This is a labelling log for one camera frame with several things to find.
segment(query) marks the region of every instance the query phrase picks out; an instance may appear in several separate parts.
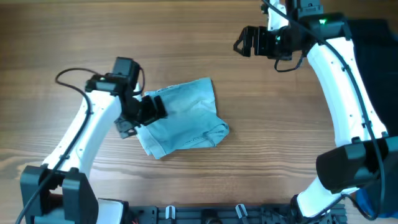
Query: blue object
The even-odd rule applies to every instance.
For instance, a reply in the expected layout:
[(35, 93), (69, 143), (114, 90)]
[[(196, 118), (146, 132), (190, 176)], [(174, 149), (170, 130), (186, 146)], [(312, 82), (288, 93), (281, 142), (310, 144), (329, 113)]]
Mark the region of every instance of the blue object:
[(177, 149), (215, 147), (229, 133), (217, 117), (213, 86), (209, 78), (148, 91), (160, 96), (167, 117), (137, 128), (138, 139), (148, 155), (156, 159)]
[[(368, 193), (366, 193), (365, 190), (359, 189), (356, 193), (356, 201), (358, 202), (358, 205), (364, 210), (366, 213), (368, 213), (370, 216), (374, 215), (374, 211), (372, 209), (371, 202), (368, 197)], [(393, 212), (393, 213), (385, 213), (385, 214), (380, 214), (379, 218), (398, 218), (398, 212)]]

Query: folded cloth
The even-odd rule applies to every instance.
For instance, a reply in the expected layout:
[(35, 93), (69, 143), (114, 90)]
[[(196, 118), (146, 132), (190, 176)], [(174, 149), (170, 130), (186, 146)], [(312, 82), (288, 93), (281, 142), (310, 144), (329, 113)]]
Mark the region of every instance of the folded cloth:
[(229, 133), (228, 125), (216, 114), (209, 78), (145, 92), (160, 96), (167, 117), (137, 128), (137, 137), (148, 155), (156, 159), (177, 149), (215, 147)]

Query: wooden table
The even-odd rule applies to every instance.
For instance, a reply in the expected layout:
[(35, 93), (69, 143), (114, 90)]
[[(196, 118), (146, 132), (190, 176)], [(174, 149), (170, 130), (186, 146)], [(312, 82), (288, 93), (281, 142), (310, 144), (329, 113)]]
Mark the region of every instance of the wooden table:
[[(326, 12), (383, 17), (398, 28), (397, 1), (323, 4)], [(117, 56), (145, 68), (146, 90), (210, 77), (218, 116), (231, 132), (217, 148), (155, 160), (113, 128), (90, 175), (98, 197), (131, 205), (260, 204), (285, 203), (304, 190), (317, 155), (334, 148), (333, 124), (307, 62), (277, 73), (273, 60), (232, 51), (243, 27), (264, 21), (257, 1), (1, 5), (0, 223), (12, 223), (22, 208), (24, 167), (52, 152), (80, 105), (81, 96), (54, 84), (54, 76), (69, 67), (108, 72)], [(83, 87), (89, 77), (63, 79)], [(347, 205), (349, 222), (364, 223)]]

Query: cloth fold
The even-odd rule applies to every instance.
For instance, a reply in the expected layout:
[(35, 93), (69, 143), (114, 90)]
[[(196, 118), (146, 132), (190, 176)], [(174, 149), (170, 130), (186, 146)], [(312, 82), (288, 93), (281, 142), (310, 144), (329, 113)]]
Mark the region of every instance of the cloth fold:
[(177, 149), (215, 147), (229, 133), (217, 117), (213, 86), (209, 78), (145, 92), (160, 96), (167, 117), (137, 128), (138, 139), (148, 155), (156, 159)]

